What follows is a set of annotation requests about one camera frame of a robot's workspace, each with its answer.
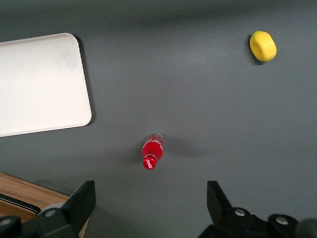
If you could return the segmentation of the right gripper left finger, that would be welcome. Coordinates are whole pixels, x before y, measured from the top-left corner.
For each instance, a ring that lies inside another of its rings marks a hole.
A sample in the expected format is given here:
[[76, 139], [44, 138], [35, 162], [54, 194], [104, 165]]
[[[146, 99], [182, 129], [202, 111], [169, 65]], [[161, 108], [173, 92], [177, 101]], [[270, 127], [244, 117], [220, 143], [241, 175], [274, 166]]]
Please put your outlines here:
[[52, 207], [37, 216], [41, 238], [77, 238], [96, 206], [95, 182], [88, 180], [59, 208]]

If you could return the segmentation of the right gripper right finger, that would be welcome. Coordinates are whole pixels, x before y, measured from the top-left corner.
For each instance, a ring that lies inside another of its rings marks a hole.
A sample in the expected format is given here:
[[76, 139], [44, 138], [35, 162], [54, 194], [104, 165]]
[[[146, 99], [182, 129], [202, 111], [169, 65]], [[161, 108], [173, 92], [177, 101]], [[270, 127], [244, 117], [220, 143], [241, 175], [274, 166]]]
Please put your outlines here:
[[216, 181], [207, 183], [207, 208], [212, 220], [201, 238], [269, 238], [266, 221], [233, 207]]

